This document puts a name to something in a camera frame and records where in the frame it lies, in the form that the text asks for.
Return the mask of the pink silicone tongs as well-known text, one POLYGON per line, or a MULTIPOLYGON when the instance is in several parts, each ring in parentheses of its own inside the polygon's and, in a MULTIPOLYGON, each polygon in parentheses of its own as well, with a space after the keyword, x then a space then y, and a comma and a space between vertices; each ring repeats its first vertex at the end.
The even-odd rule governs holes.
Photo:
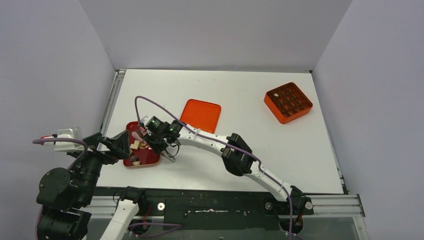
MULTIPOLYGON (((131 133, 131 135, 138 141, 140 141, 141 143, 148 145, 150 147, 150 145, 139 135, 139 133, 137 131, 133 131, 131 133)), ((161 157, 164 157, 165 159, 169 160, 171 163, 175 163, 176 159, 173 156, 170 156, 168 153, 160 153, 161 157)))

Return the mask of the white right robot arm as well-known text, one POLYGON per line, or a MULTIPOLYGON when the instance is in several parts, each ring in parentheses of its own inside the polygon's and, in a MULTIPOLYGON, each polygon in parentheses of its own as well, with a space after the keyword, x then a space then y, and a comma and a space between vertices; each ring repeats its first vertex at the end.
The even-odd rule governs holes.
POLYGON ((141 138, 157 153, 166 153, 169 147, 191 146, 219 156, 225 169, 232 175, 247 177, 267 190, 282 209, 289 214, 311 215, 313 204, 296 186, 283 181, 262 161, 253 155, 241 136, 233 133, 220 136, 185 124, 180 120, 171 123, 156 116, 145 116, 138 121, 141 138))

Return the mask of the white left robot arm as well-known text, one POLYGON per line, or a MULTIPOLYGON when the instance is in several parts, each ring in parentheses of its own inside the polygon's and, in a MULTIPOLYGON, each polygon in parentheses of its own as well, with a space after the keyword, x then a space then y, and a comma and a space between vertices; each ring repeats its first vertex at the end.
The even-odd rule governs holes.
POLYGON ((74 133, 53 134, 33 144, 54 146, 75 158, 67 168, 56 167, 41 178, 36 202, 41 205, 36 225, 38 240, 85 240, 92 214, 82 208, 92 202, 101 170, 130 156, 130 133, 109 138, 100 132, 79 139, 74 133))

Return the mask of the white chocolate block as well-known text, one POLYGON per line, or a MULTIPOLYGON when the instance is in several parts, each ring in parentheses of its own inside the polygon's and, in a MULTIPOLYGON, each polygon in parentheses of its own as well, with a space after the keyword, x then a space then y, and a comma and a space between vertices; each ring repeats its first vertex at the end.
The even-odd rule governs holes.
POLYGON ((139 148, 139 146, 137 144, 131 144, 129 147, 132 150, 137 150, 139 148))

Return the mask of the red chocolate tray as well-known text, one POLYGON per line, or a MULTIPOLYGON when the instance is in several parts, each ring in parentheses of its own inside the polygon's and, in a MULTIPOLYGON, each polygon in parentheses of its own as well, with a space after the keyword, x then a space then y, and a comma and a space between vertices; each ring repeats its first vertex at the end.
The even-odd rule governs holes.
POLYGON ((138 145, 137 150, 130 149, 130 157, 123 160, 123 165, 127 168, 141 168, 157 165, 160 162, 160 156, 144 143, 136 140, 132 136, 132 132, 138 130, 138 123, 131 121, 126 125, 126 130, 129 131, 129 142, 138 145))

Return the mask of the orange compartment chocolate box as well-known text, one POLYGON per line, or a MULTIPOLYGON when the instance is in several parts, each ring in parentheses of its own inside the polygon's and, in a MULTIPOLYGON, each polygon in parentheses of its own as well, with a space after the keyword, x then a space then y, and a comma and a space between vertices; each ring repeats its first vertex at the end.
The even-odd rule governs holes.
POLYGON ((311 100, 294 82, 267 91, 263 101, 277 121, 283 125, 307 115, 313 108, 311 100))

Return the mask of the orange box lid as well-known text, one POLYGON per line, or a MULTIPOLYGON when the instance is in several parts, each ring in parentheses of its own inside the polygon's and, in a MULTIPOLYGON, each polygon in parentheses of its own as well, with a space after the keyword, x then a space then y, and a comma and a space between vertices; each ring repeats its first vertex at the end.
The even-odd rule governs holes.
POLYGON ((218 125, 221 110, 218 104, 189 99, 179 119, 194 128, 213 134, 218 125))

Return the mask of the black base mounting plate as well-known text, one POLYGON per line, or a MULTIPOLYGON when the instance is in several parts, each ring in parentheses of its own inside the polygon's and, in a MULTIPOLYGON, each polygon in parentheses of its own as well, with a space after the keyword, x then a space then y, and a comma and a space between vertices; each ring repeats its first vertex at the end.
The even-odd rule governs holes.
POLYGON ((312 200, 298 193, 293 206, 264 191, 148 188, 146 197, 148 205, 130 223, 163 221, 164 230, 175 224, 182 230, 287 230, 289 218, 296 228, 304 216, 314 214, 312 200))

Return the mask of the aluminium table edge rail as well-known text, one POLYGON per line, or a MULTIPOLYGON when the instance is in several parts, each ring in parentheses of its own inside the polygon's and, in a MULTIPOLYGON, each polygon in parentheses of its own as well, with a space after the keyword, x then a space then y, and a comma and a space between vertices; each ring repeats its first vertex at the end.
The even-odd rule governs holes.
POLYGON ((109 128, 109 124, 112 118, 114 107, 119 96, 119 92, 124 80, 126 69, 117 69, 115 71, 114 80, 112 82, 111 90, 106 104, 106 109, 103 115, 103 119, 100 126, 100 133, 105 136, 109 128))

